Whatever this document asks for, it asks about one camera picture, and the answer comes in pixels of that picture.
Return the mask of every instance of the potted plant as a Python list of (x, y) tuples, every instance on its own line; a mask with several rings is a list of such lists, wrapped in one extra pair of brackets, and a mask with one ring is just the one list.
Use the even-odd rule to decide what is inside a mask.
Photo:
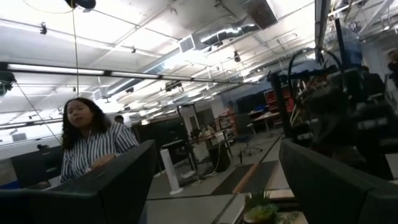
[(290, 224), (298, 213), (291, 213), (285, 217), (278, 214), (278, 207), (269, 200), (269, 192), (253, 192), (246, 196), (243, 209), (243, 223), (245, 224)]

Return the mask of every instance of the floor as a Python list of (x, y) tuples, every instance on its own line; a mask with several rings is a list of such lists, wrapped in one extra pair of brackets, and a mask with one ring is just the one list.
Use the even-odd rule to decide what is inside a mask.
[[(260, 147), (263, 151), (255, 151), (251, 156), (244, 155), (243, 164), (260, 162), (266, 154), (264, 162), (278, 161), (280, 134), (281, 130), (257, 134), (251, 145)], [(148, 194), (148, 224), (232, 223), (243, 207), (245, 195), (210, 195), (234, 171), (235, 165), (239, 164), (239, 145), (235, 144), (231, 149), (234, 157), (228, 170), (206, 179), (199, 185), (189, 185), (179, 194), (169, 194), (170, 186), (165, 174), (155, 178)], [(267, 188), (289, 188), (280, 164), (274, 169)]]

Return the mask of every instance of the exposed ductwork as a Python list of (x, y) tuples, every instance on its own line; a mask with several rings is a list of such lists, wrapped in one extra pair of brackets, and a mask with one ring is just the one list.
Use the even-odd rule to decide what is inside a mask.
[[(159, 58), (140, 69), (138, 72), (159, 74), (167, 69), (165, 66), (166, 61), (181, 52), (184, 53), (189, 50), (201, 51), (213, 45), (220, 45), (223, 40), (241, 37), (250, 32), (266, 29), (277, 23), (275, 14), (272, 12), (271, 7), (265, 0), (242, 1), (242, 7), (245, 8), (249, 16), (245, 17), (241, 21), (228, 24), (227, 26), (221, 26), (217, 28), (217, 30), (205, 29), (189, 35), (179, 42), (179, 49), (171, 51), (162, 58)], [(124, 78), (111, 85), (107, 90), (107, 94), (115, 95), (124, 90), (131, 89), (132, 86), (141, 81), (142, 79), (131, 80)]]

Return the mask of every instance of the striped shirt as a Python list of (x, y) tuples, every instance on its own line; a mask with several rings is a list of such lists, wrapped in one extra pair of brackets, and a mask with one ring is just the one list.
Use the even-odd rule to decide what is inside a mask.
[(64, 153), (61, 184), (85, 174), (98, 158), (107, 154), (119, 156), (133, 146), (138, 146), (136, 137), (127, 126), (119, 123), (113, 123), (103, 134), (90, 134), (80, 139), (73, 149)]

